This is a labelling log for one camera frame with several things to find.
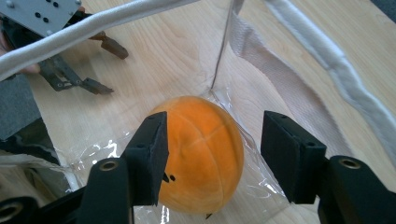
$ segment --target table surface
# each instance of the table surface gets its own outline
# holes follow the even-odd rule
[[[369,0],[292,2],[344,51],[367,89],[396,114],[395,23]],[[86,0],[83,6],[89,12],[97,12],[122,3]],[[130,56],[124,61],[104,52],[94,41],[85,41],[63,54],[81,77],[112,87],[115,92],[111,95],[92,95],[77,88],[55,92],[41,77],[29,76],[38,108],[63,163],[81,168],[78,160],[88,155],[86,148],[117,142],[166,99],[203,95],[215,73],[229,5],[227,0],[200,1],[106,30],[129,50]],[[396,170],[384,148],[361,115],[340,97],[326,71],[261,1],[247,1],[241,17],[255,23],[266,47],[315,90],[354,157],[371,166],[386,187],[396,191]],[[234,66],[254,73],[242,61]],[[240,85],[251,88],[242,79]],[[276,89],[270,85],[265,88],[274,100],[268,99],[270,102],[258,107],[258,111],[275,108],[289,114]],[[257,127],[257,120],[247,120],[246,126],[251,127],[255,138],[260,136],[260,127],[253,127]],[[121,151],[122,145],[115,148],[116,154]],[[79,174],[84,179],[87,172]],[[317,204],[291,205],[267,220],[318,223],[316,209]]]

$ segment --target plastic wrap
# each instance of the plastic wrap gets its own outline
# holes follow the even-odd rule
[[[29,196],[40,206],[51,203],[72,192],[65,178],[72,172],[68,167],[31,155],[14,155],[0,150],[0,201]]]
[[[203,96],[219,106],[215,97]],[[205,215],[188,215],[174,212],[163,204],[158,206],[137,206],[134,208],[136,223],[261,223],[289,205],[280,186],[270,175],[256,143],[241,125],[245,151],[244,169],[238,187],[232,199],[218,212],[205,220]],[[70,164],[76,176],[85,176],[98,160],[119,157],[134,135],[126,132],[120,139],[108,140],[92,145],[79,155],[79,159]],[[83,187],[86,179],[77,179],[77,186]]]

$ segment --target orange fruit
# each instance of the orange fruit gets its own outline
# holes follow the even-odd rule
[[[183,96],[157,106],[167,111],[169,158],[160,202],[172,210],[212,214],[233,196],[244,149],[233,118],[215,104]]]

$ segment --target screw hole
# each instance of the screw hole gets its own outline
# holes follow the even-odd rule
[[[23,208],[22,203],[9,203],[0,207],[0,222],[6,222],[14,218]]]
[[[108,161],[108,162],[103,163],[103,164],[100,166],[100,169],[101,169],[102,171],[110,171],[110,170],[114,170],[117,166],[119,166],[119,164],[118,164],[117,162],[115,162],[115,161]]]
[[[360,169],[361,168],[360,164],[358,164],[355,161],[349,160],[349,159],[341,159],[340,163],[341,163],[341,165],[343,165],[349,169]]]
[[[166,173],[163,173],[163,181],[165,181],[166,183],[169,183],[169,178]]]

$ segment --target black mechanical part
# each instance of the black mechanical part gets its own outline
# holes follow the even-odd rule
[[[40,75],[48,81],[56,91],[63,91],[75,86],[80,86],[82,80],[73,71],[60,55],[54,55],[39,63]]]
[[[12,198],[0,202],[0,223],[35,223],[38,204],[30,197]]]
[[[289,117],[265,111],[261,152],[289,202],[315,201],[325,145]]]
[[[77,224],[131,223],[129,190],[125,160],[109,158],[97,162],[90,171]]]
[[[110,94],[113,92],[109,87],[102,85],[100,82],[95,81],[91,78],[85,78],[85,80],[80,85],[81,88],[92,92],[93,94]]]
[[[2,17],[1,20],[3,21],[2,32],[14,49],[22,48],[42,39],[41,35],[30,31],[7,17]]]
[[[85,188],[42,208],[29,197],[3,201],[0,222],[134,223],[133,206],[158,203],[168,154],[166,112],[151,115],[121,158],[104,159],[92,167]]]
[[[142,125],[147,128],[136,131],[121,157],[129,162],[128,172],[134,183],[131,195],[134,205],[157,205],[169,155],[166,112],[147,117]]]
[[[265,111],[262,156],[291,203],[320,198],[321,223],[396,223],[396,194],[364,162],[325,158],[326,146],[292,119]]]

